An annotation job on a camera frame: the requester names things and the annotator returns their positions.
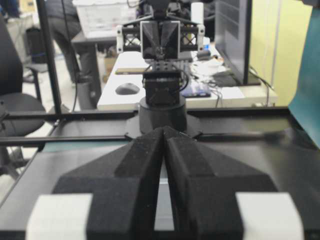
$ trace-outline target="black chair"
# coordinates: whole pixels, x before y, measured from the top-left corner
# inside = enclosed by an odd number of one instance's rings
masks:
[[[38,66],[29,65],[28,68],[34,74],[34,83],[40,93],[38,70],[43,70],[43,66],[37,69]],[[0,103],[8,113],[45,112],[45,108],[40,102],[41,96],[38,100],[31,95],[22,93],[23,80],[23,64],[8,33],[4,19],[0,16]],[[4,120],[5,129],[2,129],[0,135],[23,137],[38,130],[44,123],[43,120]],[[7,173],[16,178],[17,173],[13,173],[12,162],[8,160],[8,156],[7,149],[0,147],[0,174]]]

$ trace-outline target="black trash can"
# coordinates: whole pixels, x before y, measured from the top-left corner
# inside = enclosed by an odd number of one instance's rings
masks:
[[[34,64],[46,64],[47,54],[42,30],[32,27],[26,30],[29,52]]]

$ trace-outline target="black metal pole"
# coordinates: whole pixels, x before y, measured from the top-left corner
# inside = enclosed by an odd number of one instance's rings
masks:
[[[59,83],[57,78],[53,42],[51,39],[51,34],[49,29],[46,3],[45,3],[45,0],[36,0],[36,4],[38,8],[40,26],[43,33],[43,40],[44,40],[44,45],[46,50],[48,71],[49,71],[49,77],[50,77],[50,83],[51,83],[51,91],[52,91],[53,102],[54,102],[54,110],[55,110],[55,114],[60,115],[62,113],[61,97],[60,97]]]

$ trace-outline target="black cylindrical base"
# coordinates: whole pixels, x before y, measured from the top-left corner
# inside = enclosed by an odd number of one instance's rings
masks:
[[[180,103],[174,106],[152,107],[147,105],[146,98],[140,101],[140,131],[146,134],[156,128],[169,126],[177,131],[187,130],[186,100],[180,97]]]

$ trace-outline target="chair armrest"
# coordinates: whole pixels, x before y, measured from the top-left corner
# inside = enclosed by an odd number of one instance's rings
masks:
[[[37,72],[37,73],[45,73],[48,72],[48,65],[46,63],[43,64],[27,64],[24,65],[26,69],[30,69],[32,72]]]
[[[48,71],[48,66],[47,64],[29,64],[29,65],[24,65],[26,69],[30,69],[33,75],[33,81],[31,82],[30,80],[23,79],[23,82],[25,83],[33,83],[35,87],[35,93],[36,93],[36,98],[39,100],[40,103],[42,103],[42,97],[41,97],[41,92],[40,92],[40,84],[39,84],[39,78],[38,78],[38,73],[45,73]]]

